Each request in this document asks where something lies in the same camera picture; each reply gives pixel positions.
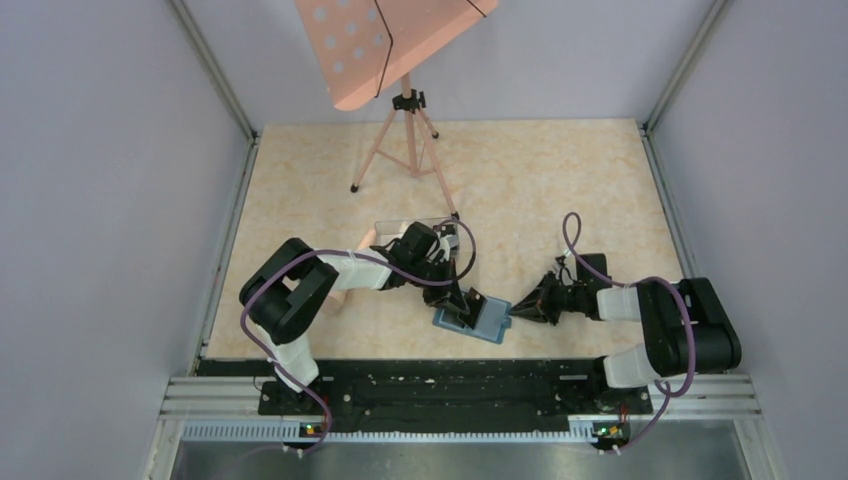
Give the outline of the teal card holder wallet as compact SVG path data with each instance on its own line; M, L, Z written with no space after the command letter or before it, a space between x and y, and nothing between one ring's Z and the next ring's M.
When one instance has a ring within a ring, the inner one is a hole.
M456 314L438 309L432 324L461 335L493 344L502 344L512 326L509 312L512 304L499 298L475 294L468 300L468 314Z

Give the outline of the black card stack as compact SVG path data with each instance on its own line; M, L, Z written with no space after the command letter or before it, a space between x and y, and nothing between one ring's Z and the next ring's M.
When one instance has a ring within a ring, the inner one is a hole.
M456 252L459 249L459 234L453 223L436 225L434 230L439 237L440 249L446 252Z

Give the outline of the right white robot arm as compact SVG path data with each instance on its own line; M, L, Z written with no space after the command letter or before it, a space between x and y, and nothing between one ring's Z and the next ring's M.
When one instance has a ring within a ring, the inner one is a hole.
M667 288L656 281L615 288L597 277L606 273L604 254L583 255L576 262L575 277L568 283L559 271L549 271L510 311L513 317L543 324L555 325L568 312L593 321L641 326L640 344L593 361L586 397L594 409L612 412L626 400L627 389L687 375L690 356L695 357L694 371L698 374L739 366L739 337L709 279L686 278L672 285L689 315L694 341L690 348L683 314Z

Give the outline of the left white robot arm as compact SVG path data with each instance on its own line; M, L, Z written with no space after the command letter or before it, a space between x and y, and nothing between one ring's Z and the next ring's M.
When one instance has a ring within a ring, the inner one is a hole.
M456 267L463 225L455 216L437 224L414 221L387 244L356 250L313 249L290 238L246 281L240 325L285 384L282 398L292 410L308 413L320 401L306 332L330 294L413 285L432 308L470 313L459 282L474 264Z

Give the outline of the clear plastic box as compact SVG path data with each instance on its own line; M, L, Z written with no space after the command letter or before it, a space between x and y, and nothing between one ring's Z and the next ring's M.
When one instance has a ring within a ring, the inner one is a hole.
M387 245L391 240L400 239L406 230L412 226L413 223L419 222L427 227L430 227L434 230L436 225L442 223L453 223L456 226L457 233L459 234L459 247L460 247L460 232L458 231L459 226L455 223L455 221L451 217L432 217L432 218L416 218L416 219L401 219L401 220L383 220L377 221L374 225L374 229L377 232L377 238L374 242L374 245Z

